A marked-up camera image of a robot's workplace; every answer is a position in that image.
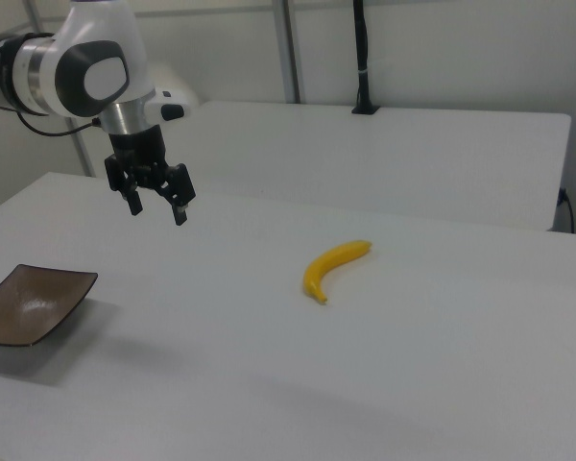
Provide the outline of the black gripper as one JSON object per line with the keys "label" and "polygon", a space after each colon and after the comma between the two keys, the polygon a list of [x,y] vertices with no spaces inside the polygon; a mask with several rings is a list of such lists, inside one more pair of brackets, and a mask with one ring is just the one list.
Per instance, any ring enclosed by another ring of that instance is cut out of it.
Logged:
{"label": "black gripper", "polygon": [[160,126],[154,125],[139,133],[111,134],[109,140],[113,154],[105,159],[108,185],[128,203],[131,215],[138,215],[143,206],[136,191],[136,181],[129,173],[149,173],[150,188],[171,205],[175,224],[183,225],[196,191],[183,163],[168,165]]}

